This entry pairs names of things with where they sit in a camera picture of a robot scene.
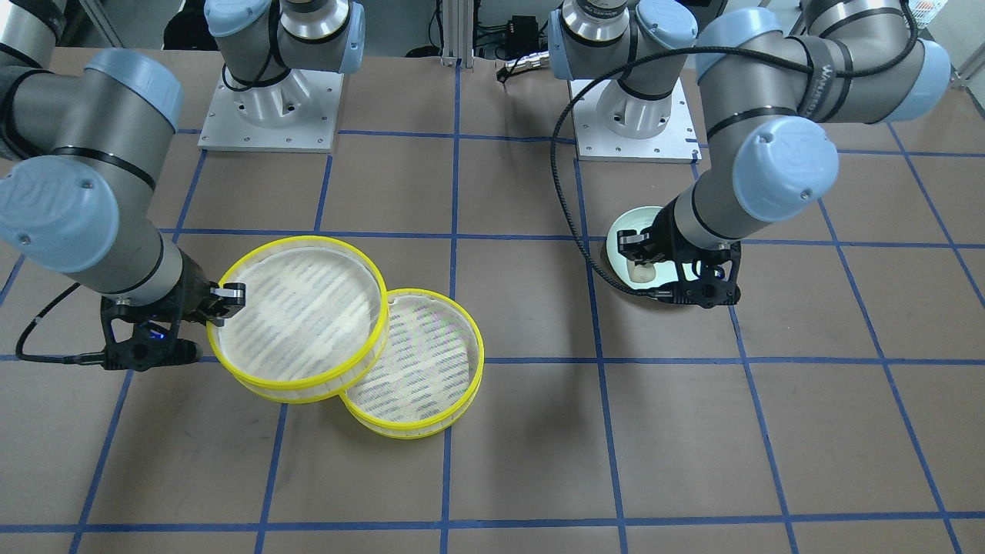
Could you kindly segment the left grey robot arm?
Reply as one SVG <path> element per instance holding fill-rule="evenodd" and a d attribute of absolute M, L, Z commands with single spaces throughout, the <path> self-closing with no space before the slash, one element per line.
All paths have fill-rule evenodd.
<path fill-rule="evenodd" d="M 610 270 L 567 219 L 609 286 L 665 304 L 735 305 L 742 240 L 834 185 L 840 159 L 823 123 L 908 122 L 949 87 L 949 53 L 920 37 L 907 1 L 806 1 L 803 24 L 788 35 L 752 7 L 700 28 L 676 1 L 563 1 L 549 16 L 553 74 L 601 87 L 598 119 L 626 141 L 664 131 L 680 70 L 696 63 L 712 167 L 646 227 L 611 228 Z"/>

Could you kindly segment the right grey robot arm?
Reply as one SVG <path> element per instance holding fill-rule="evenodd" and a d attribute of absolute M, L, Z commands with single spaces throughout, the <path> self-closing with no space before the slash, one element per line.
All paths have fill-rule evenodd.
<path fill-rule="evenodd" d="M 52 311 L 25 327 L 26 362 L 143 372 L 187 365 L 202 350 L 183 322 L 222 324 L 242 311 L 242 284 L 220 285 L 147 216 L 170 142 L 182 83 L 159 61 L 123 47 L 95 54 L 81 75 L 49 71 L 65 30 L 61 1 L 2 3 L 2 239 L 26 259 L 101 297 L 101 350 L 25 351 Z"/>

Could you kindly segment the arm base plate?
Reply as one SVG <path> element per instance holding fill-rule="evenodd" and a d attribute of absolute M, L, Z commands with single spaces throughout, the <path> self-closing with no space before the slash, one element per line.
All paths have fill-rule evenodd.
<path fill-rule="evenodd" d="M 604 81 L 574 105 L 571 115 L 582 161 L 700 160 L 699 137 L 680 80 L 662 99 L 633 97 L 618 82 Z"/>
<path fill-rule="evenodd" d="M 212 152 L 324 153 L 334 150 L 344 75 L 293 70 L 268 87 L 235 92 L 218 81 L 198 146 Z"/>

